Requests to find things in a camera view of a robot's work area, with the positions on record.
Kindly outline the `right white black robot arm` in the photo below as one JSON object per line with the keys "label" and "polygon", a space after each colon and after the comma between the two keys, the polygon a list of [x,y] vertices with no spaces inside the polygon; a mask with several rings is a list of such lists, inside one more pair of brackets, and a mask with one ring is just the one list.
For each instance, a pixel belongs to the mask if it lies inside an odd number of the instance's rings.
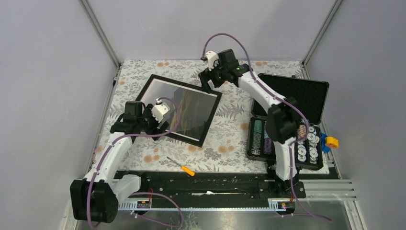
{"label": "right white black robot arm", "polygon": [[206,69],[199,73],[202,90],[211,92],[208,82],[218,88],[226,81],[246,91],[267,113],[266,132],[273,141],[276,156],[275,193],[287,197],[293,192],[297,169],[293,148],[297,129],[304,114],[296,107],[297,101],[277,93],[253,71],[251,64],[241,64],[234,51],[227,49],[216,53],[204,51],[201,60]]}

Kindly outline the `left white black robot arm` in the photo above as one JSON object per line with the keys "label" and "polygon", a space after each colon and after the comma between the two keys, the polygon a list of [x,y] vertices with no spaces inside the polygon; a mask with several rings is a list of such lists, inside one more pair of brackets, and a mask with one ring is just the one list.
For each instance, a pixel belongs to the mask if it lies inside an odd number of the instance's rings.
{"label": "left white black robot arm", "polygon": [[148,192],[148,183],[140,176],[125,176],[114,184],[119,163],[137,137],[158,139],[168,134],[164,121],[171,108],[161,97],[154,104],[128,101],[110,128],[107,146],[83,179],[70,185],[73,216],[76,220],[111,223],[119,205],[132,193],[142,197]]}

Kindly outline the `black picture frame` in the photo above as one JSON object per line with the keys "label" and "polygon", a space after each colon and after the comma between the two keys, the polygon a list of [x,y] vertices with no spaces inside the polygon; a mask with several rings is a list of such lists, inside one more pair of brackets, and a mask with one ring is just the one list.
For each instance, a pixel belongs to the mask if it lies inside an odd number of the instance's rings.
{"label": "black picture frame", "polygon": [[160,97],[170,98],[180,109],[180,123],[167,137],[202,147],[222,93],[206,93],[201,87],[152,74],[136,100],[154,104]]}

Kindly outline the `orange handled screwdriver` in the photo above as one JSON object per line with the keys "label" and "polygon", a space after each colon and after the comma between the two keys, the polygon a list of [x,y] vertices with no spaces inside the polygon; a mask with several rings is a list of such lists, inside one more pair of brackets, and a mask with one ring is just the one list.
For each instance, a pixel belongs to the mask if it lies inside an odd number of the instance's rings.
{"label": "orange handled screwdriver", "polygon": [[170,157],[167,157],[168,160],[170,160],[171,162],[173,162],[174,164],[176,164],[177,166],[179,166],[184,172],[186,172],[189,176],[194,177],[195,176],[195,172],[192,171],[191,169],[187,168],[186,166],[176,162],[175,160],[173,160]]}

